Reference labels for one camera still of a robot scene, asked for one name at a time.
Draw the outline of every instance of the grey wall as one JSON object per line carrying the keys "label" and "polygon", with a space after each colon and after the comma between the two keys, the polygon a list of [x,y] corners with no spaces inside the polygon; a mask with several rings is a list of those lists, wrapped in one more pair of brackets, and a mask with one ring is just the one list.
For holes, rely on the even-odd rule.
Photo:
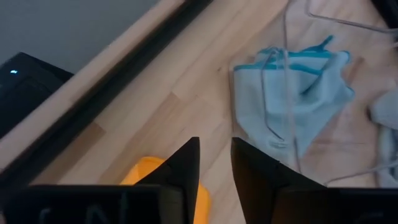
{"label": "grey wall", "polygon": [[25,52],[76,73],[158,0],[0,0],[0,64]]}

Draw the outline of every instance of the black object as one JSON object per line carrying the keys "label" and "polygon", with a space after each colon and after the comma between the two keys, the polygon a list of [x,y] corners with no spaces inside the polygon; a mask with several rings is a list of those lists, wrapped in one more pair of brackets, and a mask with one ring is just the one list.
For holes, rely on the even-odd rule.
{"label": "black object", "polygon": [[234,138],[233,175],[246,223],[398,223],[397,189],[328,189]]}
{"label": "black object", "polygon": [[0,138],[72,76],[60,68],[19,53],[0,66]]}
{"label": "black object", "polygon": [[372,3],[389,28],[398,28],[398,0],[372,0]]}
{"label": "black object", "polygon": [[191,138],[133,186],[29,187],[4,207],[7,224],[193,223],[200,143]]}
{"label": "black object", "polygon": [[212,0],[186,0],[72,109],[0,173],[0,208],[28,185]]}

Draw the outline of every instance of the microfiber cloth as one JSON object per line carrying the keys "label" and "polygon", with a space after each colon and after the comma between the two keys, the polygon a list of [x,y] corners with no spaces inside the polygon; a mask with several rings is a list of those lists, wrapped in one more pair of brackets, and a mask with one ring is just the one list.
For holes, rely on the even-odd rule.
{"label": "microfiber cloth", "polygon": [[[341,77],[350,61],[348,52],[330,52],[322,44],[299,52],[269,48],[261,50],[252,64],[234,67],[234,105],[236,120],[253,144],[280,161],[287,161],[291,131],[287,121],[287,91],[293,101],[290,109],[294,121],[299,156],[305,151],[347,102],[354,91]],[[288,62],[285,69],[284,53]]]}
{"label": "microfiber cloth", "polygon": [[[379,164],[386,165],[398,161],[398,88],[388,91],[370,107],[373,122],[380,124]],[[380,187],[398,187],[398,167],[377,172]]]}

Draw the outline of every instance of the black plastic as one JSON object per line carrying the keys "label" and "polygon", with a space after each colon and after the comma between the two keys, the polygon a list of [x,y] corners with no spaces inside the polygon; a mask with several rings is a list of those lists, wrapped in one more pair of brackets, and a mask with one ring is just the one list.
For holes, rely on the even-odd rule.
{"label": "black plastic", "polygon": [[242,139],[231,147],[247,224],[398,223],[397,189],[328,189]]}
{"label": "black plastic", "polygon": [[40,106],[68,73],[18,53],[0,66],[0,138]]}
{"label": "black plastic", "polygon": [[398,0],[372,0],[390,29],[398,28]]}
{"label": "black plastic", "polygon": [[199,163],[199,139],[191,138],[135,185],[29,187],[8,201],[4,216],[7,224],[192,224],[199,184]]}

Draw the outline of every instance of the yellow plastic item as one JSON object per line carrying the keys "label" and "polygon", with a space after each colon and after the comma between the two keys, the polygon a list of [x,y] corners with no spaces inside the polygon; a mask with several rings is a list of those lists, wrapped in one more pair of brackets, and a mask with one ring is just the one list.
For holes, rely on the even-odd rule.
{"label": "yellow plastic item", "polygon": [[[121,185],[134,185],[146,175],[150,174],[158,168],[164,159],[156,157],[143,157],[138,163],[130,170],[126,178],[121,182]],[[210,214],[210,194],[202,184],[199,183],[197,204],[195,209],[194,224],[208,224],[208,217]]]}

